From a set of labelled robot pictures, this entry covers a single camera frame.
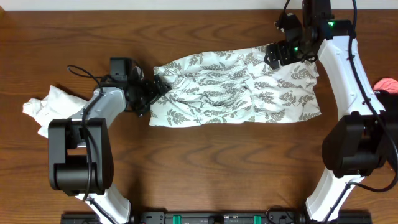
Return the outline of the white fern print dress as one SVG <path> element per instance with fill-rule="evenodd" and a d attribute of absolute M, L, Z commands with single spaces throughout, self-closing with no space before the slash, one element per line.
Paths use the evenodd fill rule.
<path fill-rule="evenodd" d="M 211 123 L 296 123 L 321 114 L 315 63 L 277 69 L 266 46 L 193 54 L 154 68 L 171 87 L 150 108 L 151 126 L 187 128 Z"/>

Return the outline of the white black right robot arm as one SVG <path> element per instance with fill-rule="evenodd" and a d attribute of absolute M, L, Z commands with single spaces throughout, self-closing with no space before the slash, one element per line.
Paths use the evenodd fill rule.
<path fill-rule="evenodd" d="M 276 21 L 285 39 L 266 48 L 265 63 L 277 69 L 320 62 L 328 75 L 338 122 L 324 139 L 322 177 L 300 212 L 282 212 L 286 223 L 371 223 L 366 212 L 342 212 L 355 187 L 375 169 L 397 167 L 397 115 L 385 109 L 370 86 L 358 53 L 356 21 L 336 19 L 329 1 L 303 0 L 303 17 L 282 12 Z"/>

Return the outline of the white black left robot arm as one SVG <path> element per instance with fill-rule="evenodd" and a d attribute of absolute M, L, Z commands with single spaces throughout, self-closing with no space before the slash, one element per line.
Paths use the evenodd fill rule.
<path fill-rule="evenodd" d="M 130 201 L 113 184 L 108 129 L 130 111 L 142 116 L 171 86 L 159 75 L 147 79 L 133 59 L 114 57 L 110 73 L 97 77 L 76 65 L 74 75 L 96 82 L 92 98 L 78 112 L 48 127 L 49 182 L 54 190 L 85 202 L 92 213 L 68 213 L 61 223 L 135 223 Z"/>

